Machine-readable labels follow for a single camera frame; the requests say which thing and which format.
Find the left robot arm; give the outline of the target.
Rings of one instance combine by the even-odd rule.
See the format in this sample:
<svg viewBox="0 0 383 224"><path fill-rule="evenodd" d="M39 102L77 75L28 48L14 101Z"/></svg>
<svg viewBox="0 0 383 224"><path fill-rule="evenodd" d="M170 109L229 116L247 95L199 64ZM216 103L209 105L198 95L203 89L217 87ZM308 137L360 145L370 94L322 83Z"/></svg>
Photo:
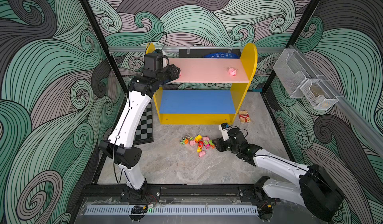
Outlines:
<svg viewBox="0 0 383 224"><path fill-rule="evenodd" d="M146 184L138 164L142 150L133 146L136 129L155 92L177 80L180 72L164 51L156 49L147 53L142 73L132 78L129 84L127 102L116 127L107 140L99 143L100 151L120 167L127 186L133 190L140 191Z"/></svg>

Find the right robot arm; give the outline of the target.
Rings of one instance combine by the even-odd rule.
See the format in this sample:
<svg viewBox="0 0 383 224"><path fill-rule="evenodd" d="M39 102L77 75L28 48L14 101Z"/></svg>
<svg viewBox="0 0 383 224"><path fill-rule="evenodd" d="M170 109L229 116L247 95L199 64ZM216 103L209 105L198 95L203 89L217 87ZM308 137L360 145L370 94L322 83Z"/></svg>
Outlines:
<svg viewBox="0 0 383 224"><path fill-rule="evenodd" d="M250 144L236 126L223 123L218 128L222 137L212 141L217 151L229 151L243 162L285 179L281 182L263 176L254 184L252 196L263 205L263 214L270 213L277 200L301 205L325 222L343 208L344 194L322 166L299 164Z"/></svg>

